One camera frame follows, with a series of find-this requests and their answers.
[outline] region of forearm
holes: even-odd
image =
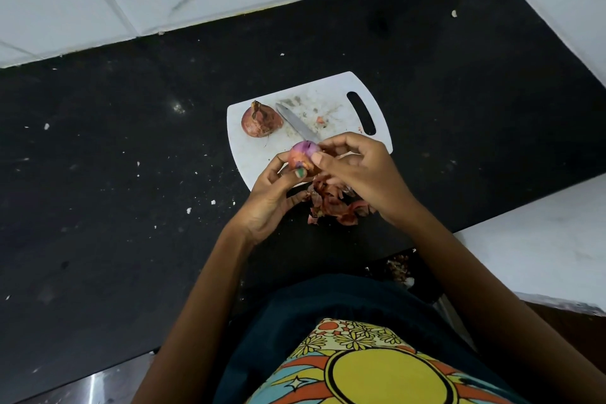
[[[505,287],[418,203],[398,226],[475,332],[578,402],[606,394],[606,377]]]
[[[181,404],[199,400],[249,251],[244,234],[228,224],[133,404]]]

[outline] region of cutting board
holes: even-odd
[[[276,154],[290,150],[303,139],[286,121],[282,128],[269,136],[255,138],[247,135],[242,129],[241,121],[251,102],[257,100],[274,110],[276,103],[281,103],[316,132],[320,139],[345,131],[365,134],[360,118],[347,98],[347,93],[350,91],[360,96],[375,124],[376,133],[368,136],[382,141],[391,153],[393,147],[389,129],[375,98],[353,72],[343,72],[305,85],[232,104],[227,108],[227,135],[231,155],[246,186],[252,189],[260,173]],[[324,124],[316,121],[318,117],[324,119]]]

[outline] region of person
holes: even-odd
[[[413,239],[467,327],[507,356],[513,375],[526,371],[571,402],[606,401],[606,377],[414,198],[382,143],[345,133],[320,145],[312,162],[328,182],[351,186]],[[217,358],[244,262],[306,199],[287,196],[311,180],[303,169],[280,175],[287,156],[269,163],[221,232],[133,403],[526,402],[432,307],[371,278],[321,276],[279,290],[238,336],[223,337],[232,344]]]

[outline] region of cutting board handle hole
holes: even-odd
[[[375,122],[373,122],[373,117],[370,116],[370,112],[366,108],[364,101],[355,91],[350,91],[347,93],[347,99],[352,103],[353,109],[358,114],[360,118],[360,122],[362,123],[362,129],[369,136],[374,135],[377,130],[375,128]]]

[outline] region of knife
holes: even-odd
[[[303,139],[315,142],[316,144],[321,141],[318,135],[314,133],[305,123],[303,123],[301,119],[292,112],[292,110],[287,109],[282,104],[276,104],[276,109],[284,120],[289,122],[296,132],[303,136]]]

